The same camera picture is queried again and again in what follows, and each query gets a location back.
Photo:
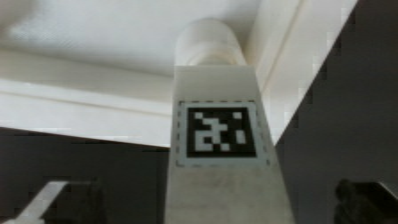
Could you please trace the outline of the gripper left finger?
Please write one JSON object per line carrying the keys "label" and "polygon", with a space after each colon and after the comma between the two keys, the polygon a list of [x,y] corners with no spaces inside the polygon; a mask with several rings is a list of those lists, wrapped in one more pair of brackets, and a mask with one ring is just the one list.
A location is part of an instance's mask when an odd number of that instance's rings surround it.
{"label": "gripper left finger", "polygon": [[7,224],[98,224],[98,183],[50,181]]}

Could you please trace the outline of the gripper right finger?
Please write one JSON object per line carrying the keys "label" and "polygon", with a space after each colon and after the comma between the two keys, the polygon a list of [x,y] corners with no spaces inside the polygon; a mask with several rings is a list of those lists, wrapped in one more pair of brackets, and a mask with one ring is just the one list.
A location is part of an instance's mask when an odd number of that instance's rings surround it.
{"label": "gripper right finger", "polygon": [[398,183],[343,179],[336,198],[334,224],[398,224]]}

